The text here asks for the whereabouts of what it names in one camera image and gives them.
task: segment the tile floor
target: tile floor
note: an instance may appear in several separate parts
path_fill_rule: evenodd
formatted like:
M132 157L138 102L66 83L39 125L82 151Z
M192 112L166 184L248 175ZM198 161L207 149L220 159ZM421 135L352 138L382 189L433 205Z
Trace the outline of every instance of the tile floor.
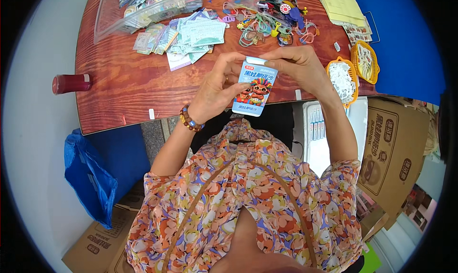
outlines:
M161 120L152 120L140 124L150 164L152 164L157 153L165 141L169 138L179 121L179 117L171 117ZM191 156L192 151L191 148L189 148L187 158L190 158Z

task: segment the cartoon doll illustration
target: cartoon doll illustration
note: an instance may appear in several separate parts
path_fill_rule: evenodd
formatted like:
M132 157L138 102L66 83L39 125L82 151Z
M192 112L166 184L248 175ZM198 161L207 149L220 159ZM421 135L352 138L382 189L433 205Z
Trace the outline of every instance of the cartoon doll illustration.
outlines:
M242 93L237 94L236 96L237 102L248 104L248 101L251 98L250 93L251 93L251 88L248 88L248 89L243 90Z
M251 82L251 98L250 104L260 106L264 99L264 95L269 94L272 89L272 83L264 78L256 78Z

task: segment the sunglasses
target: sunglasses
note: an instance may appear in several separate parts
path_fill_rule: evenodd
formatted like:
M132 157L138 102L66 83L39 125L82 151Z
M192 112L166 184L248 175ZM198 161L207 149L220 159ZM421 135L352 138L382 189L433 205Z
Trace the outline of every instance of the sunglasses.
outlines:
M266 87L260 88L259 86L255 86L253 89L254 89L254 90L259 90L259 89L260 89L262 92L266 92L266 91L267 91L267 88L266 88Z

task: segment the floral blouse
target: floral blouse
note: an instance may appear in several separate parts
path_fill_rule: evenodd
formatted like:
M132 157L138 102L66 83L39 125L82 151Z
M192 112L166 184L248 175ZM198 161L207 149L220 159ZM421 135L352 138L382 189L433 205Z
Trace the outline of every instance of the floral blouse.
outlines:
M250 141L231 143L231 141ZM230 248L242 206L265 253L340 272L361 254L358 160L321 178L269 132L231 121L176 176L146 173L145 200L126 244L136 272L208 272Z

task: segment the wood grain surface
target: wood grain surface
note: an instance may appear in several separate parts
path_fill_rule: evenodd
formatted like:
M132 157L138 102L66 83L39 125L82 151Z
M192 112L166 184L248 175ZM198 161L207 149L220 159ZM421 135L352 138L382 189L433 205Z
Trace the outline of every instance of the wood grain surface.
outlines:
M223 17L222 5L227 0L204 0L204 6ZM88 73L93 86L87 92L77 92L77 109L83 134L149 121L149 109L155 119L177 116L184 104L194 97L203 75L209 72L218 55L236 51L259 56L278 47L276 38L265 43L242 47L237 22L230 23L224 34L224 44L217 44L195 64L173 72L167 55L144 55L132 50L136 34L111 35L94 45L94 24L100 0L88 0L78 36L75 74ZM318 0L298 0L300 8L307 7L306 18L318 26L320 35L311 44L323 66L338 56L349 59L349 40L341 26L332 24ZM293 45L301 45L294 35ZM334 42L341 47L334 48ZM296 101L296 82L278 74L268 102ZM375 87L360 79L359 95L376 95ZM314 97L301 90L302 100Z

